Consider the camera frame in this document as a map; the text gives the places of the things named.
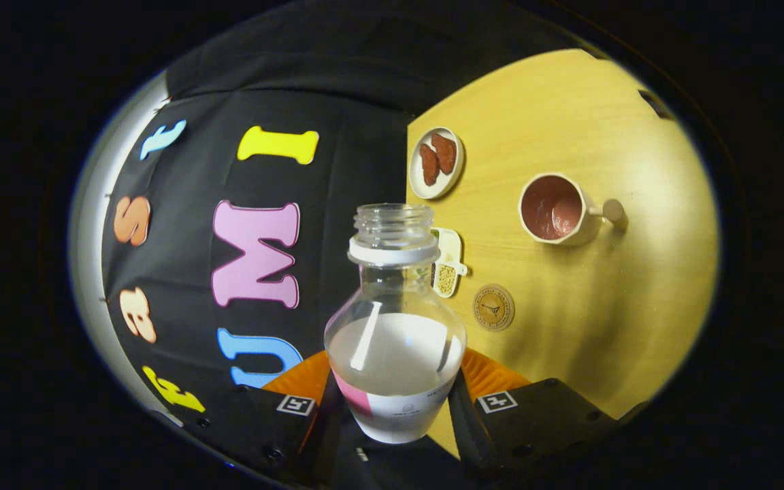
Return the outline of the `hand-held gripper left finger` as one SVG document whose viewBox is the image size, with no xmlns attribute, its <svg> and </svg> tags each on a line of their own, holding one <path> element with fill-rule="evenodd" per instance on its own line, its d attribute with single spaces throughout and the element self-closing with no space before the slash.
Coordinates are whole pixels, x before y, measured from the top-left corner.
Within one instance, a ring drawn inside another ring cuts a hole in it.
<svg viewBox="0 0 784 490">
<path fill-rule="evenodd" d="M 285 488 L 330 488 L 345 407 L 326 351 L 264 389 L 239 385 L 212 397 L 194 436 L 259 480 Z"/>
</svg>

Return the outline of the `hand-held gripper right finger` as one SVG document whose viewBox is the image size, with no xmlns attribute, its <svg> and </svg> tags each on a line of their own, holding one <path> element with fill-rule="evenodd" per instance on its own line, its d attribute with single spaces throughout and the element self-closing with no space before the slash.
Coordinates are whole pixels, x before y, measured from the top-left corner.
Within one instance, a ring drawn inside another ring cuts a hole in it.
<svg viewBox="0 0 784 490">
<path fill-rule="evenodd" d="M 572 459 L 621 425 L 559 379 L 528 381 L 473 348 L 463 355 L 448 403 L 459 458 L 479 480 Z"/>
</svg>

